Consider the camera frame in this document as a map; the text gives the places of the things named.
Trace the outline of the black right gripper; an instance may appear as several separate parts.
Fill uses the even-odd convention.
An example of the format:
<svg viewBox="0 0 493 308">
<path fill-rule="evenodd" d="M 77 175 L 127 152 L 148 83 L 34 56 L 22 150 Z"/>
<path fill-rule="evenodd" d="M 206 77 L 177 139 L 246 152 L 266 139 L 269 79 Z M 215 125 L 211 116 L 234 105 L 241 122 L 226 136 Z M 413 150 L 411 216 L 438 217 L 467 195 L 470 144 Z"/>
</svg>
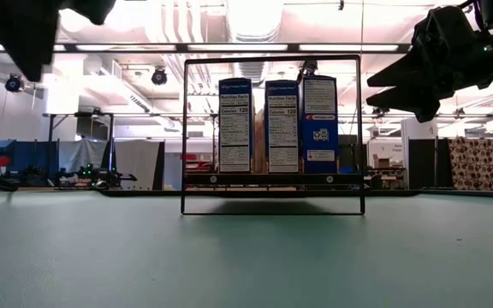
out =
<svg viewBox="0 0 493 308">
<path fill-rule="evenodd" d="M 413 52 L 367 80 L 370 87 L 397 86 L 368 97 L 368 105 L 410 112 L 423 123 L 436 116 L 438 99 L 470 86 L 485 89 L 492 83 L 491 77 L 483 75 L 490 67 L 483 63 L 490 48 L 482 44 L 481 33 L 472 29 L 458 6 L 431 9 L 414 26 L 412 45 Z"/>
</svg>

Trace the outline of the Frosted Flakes cereal box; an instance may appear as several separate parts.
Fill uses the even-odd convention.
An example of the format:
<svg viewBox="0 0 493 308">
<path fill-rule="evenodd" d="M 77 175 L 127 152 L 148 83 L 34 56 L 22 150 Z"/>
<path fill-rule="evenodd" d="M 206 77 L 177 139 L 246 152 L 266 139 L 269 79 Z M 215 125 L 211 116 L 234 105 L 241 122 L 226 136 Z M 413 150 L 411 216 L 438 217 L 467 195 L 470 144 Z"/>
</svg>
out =
<svg viewBox="0 0 493 308">
<path fill-rule="evenodd" d="M 265 84 L 265 142 L 269 173 L 300 172 L 299 86 L 295 80 Z"/>
<path fill-rule="evenodd" d="M 300 126 L 306 174 L 335 174 L 338 170 L 336 79 L 311 75 L 300 84 Z"/>
<path fill-rule="evenodd" d="M 229 78 L 218 83 L 218 142 L 221 173 L 252 172 L 252 82 Z"/>
</svg>

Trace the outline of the yellow Corn Pops box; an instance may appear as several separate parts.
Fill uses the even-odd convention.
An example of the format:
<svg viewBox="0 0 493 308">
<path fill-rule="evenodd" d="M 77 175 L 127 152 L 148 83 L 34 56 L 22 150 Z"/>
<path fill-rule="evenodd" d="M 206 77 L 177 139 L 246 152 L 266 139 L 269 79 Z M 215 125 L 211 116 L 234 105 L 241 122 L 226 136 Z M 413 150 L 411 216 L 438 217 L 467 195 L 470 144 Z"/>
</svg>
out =
<svg viewBox="0 0 493 308">
<path fill-rule="evenodd" d="M 255 174 L 264 174 L 265 167 L 265 135 L 264 111 L 260 110 L 254 117 L 254 152 L 253 170 Z"/>
</svg>

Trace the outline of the wooden shelf board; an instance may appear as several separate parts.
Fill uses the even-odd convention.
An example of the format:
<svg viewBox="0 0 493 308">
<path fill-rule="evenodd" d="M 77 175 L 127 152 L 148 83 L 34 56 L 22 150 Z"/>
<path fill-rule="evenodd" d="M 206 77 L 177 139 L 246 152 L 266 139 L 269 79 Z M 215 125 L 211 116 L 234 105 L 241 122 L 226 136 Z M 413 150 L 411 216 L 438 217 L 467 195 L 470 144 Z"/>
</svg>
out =
<svg viewBox="0 0 493 308">
<path fill-rule="evenodd" d="M 352 191 L 359 185 L 230 185 L 230 186 L 193 186 L 186 185 L 187 191 Z"/>
</svg>

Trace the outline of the black upright panel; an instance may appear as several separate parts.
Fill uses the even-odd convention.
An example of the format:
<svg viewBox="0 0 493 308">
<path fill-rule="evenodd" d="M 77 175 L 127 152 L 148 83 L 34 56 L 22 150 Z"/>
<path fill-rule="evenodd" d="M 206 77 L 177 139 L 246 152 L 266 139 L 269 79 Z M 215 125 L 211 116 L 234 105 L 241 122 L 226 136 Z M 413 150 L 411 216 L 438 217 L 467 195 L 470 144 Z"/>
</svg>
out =
<svg viewBox="0 0 493 308">
<path fill-rule="evenodd" d="M 435 186 L 435 142 L 433 139 L 408 140 L 407 171 L 410 189 Z"/>
</svg>

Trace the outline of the overhead rig light bar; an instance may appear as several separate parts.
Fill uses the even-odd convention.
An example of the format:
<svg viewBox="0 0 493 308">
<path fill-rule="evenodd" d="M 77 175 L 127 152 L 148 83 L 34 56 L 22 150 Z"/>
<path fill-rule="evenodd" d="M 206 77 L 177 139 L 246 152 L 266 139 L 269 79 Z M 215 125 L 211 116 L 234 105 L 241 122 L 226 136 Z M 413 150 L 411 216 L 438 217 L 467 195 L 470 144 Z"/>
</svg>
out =
<svg viewBox="0 0 493 308">
<path fill-rule="evenodd" d="M 56 44 L 56 53 L 125 53 L 125 54 L 162 54 L 162 53 L 366 53 L 366 54 L 405 54 L 410 44 L 298 44 L 298 43 L 115 43 L 115 44 Z"/>
</svg>

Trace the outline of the brown patterned panel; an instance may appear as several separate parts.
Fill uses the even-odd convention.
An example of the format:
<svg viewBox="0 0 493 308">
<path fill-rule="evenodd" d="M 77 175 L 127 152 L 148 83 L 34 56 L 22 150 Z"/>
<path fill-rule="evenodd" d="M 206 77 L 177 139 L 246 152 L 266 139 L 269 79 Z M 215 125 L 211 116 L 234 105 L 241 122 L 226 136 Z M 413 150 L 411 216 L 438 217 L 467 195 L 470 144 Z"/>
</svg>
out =
<svg viewBox="0 0 493 308">
<path fill-rule="evenodd" d="M 454 188 L 493 191 L 493 139 L 448 139 Z"/>
</svg>

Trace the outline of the blue cabinet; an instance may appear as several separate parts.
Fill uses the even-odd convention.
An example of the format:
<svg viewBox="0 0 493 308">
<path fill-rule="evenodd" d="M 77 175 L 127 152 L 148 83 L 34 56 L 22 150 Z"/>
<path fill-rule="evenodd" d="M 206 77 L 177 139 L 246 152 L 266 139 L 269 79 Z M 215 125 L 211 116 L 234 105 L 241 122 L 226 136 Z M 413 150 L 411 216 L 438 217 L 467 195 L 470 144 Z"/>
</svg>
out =
<svg viewBox="0 0 493 308">
<path fill-rule="evenodd" d="M 59 169 L 57 142 L 0 140 L 0 156 L 9 159 L 5 170 L 22 172 L 28 167 L 49 170 L 54 173 Z"/>
</svg>

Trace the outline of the grey tarp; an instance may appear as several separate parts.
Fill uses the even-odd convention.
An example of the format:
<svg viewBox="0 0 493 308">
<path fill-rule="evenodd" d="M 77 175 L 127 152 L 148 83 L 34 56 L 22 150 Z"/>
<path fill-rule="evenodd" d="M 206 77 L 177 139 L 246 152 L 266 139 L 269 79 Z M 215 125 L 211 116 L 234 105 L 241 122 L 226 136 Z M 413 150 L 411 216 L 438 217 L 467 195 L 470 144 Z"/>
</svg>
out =
<svg viewBox="0 0 493 308">
<path fill-rule="evenodd" d="M 89 163 L 100 167 L 106 145 L 106 141 L 89 139 L 61 142 L 58 150 L 59 168 L 71 173 Z"/>
</svg>

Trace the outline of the white sheet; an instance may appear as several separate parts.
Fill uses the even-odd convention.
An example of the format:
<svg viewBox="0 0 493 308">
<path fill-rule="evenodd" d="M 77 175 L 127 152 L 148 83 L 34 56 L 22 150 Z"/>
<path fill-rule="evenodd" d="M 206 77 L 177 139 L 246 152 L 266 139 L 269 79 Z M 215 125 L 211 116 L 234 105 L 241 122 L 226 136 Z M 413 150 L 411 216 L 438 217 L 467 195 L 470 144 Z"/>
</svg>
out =
<svg viewBox="0 0 493 308">
<path fill-rule="evenodd" d="M 163 189 L 164 142 L 146 139 L 115 143 L 116 171 L 122 174 L 124 190 Z"/>
</svg>

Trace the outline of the background robot equipment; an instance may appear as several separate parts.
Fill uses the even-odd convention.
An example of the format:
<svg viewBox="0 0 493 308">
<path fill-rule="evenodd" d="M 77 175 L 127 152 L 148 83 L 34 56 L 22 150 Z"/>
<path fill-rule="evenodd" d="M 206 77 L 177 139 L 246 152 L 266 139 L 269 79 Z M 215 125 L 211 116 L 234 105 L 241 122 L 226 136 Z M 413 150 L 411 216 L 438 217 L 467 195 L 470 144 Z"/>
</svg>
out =
<svg viewBox="0 0 493 308">
<path fill-rule="evenodd" d="M 115 168 L 95 168 L 88 163 L 75 172 L 60 169 L 56 174 L 56 184 L 63 190 L 112 190 L 121 189 L 123 181 L 137 181 L 132 174 L 122 174 Z"/>
</svg>

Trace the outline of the green table mat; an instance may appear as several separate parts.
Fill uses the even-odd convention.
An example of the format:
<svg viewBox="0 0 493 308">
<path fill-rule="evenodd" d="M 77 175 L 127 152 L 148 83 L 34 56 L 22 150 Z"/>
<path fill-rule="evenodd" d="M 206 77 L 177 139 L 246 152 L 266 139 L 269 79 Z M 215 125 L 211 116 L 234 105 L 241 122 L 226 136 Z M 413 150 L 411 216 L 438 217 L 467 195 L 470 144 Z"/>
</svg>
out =
<svg viewBox="0 0 493 308">
<path fill-rule="evenodd" d="M 0 192 L 0 308 L 493 308 L 493 198 Z"/>
</svg>

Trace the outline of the black aluminium table frame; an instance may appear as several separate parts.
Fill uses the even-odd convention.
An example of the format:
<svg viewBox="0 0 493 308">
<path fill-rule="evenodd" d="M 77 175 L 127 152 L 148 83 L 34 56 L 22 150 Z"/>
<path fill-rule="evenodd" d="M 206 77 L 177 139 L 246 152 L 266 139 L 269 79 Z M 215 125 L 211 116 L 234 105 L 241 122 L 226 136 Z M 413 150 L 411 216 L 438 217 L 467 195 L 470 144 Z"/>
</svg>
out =
<svg viewBox="0 0 493 308">
<path fill-rule="evenodd" d="M 493 198 L 493 191 L 465 190 L 364 190 L 360 191 L 99 191 L 112 198 L 129 197 L 186 197 L 205 196 L 216 198 L 338 198 L 338 197 L 413 197 L 421 194 Z"/>
</svg>

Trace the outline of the black metal shelf frame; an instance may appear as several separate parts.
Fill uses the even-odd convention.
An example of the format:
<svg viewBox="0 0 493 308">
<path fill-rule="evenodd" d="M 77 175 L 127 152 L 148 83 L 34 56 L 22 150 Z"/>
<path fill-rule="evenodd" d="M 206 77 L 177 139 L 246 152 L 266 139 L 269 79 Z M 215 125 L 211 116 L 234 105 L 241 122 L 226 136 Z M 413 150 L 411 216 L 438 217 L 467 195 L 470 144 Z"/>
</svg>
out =
<svg viewBox="0 0 493 308">
<path fill-rule="evenodd" d="M 291 61 L 354 61 L 356 77 L 360 77 L 360 56 L 355 54 L 347 55 L 318 55 L 318 56 L 258 56 L 258 57 L 230 57 L 230 58 L 206 58 L 189 59 L 184 62 L 184 70 L 188 71 L 193 65 L 201 64 L 220 64 L 220 63 L 243 63 L 243 62 L 291 62 Z M 304 190 L 304 191 L 271 191 L 271 186 L 335 186 L 335 185 L 357 185 L 358 190 L 351 192 L 352 196 L 359 197 L 360 205 L 358 216 L 365 214 L 365 187 L 364 187 L 365 165 L 358 167 L 355 174 L 207 174 L 189 173 L 185 167 L 181 168 L 181 190 L 180 211 L 186 215 L 186 197 L 216 196 L 222 198 L 253 198 L 255 192 L 249 190 L 249 185 L 259 185 L 258 191 L 262 198 L 334 198 L 339 194 L 338 191 L 331 190 Z"/>
</svg>

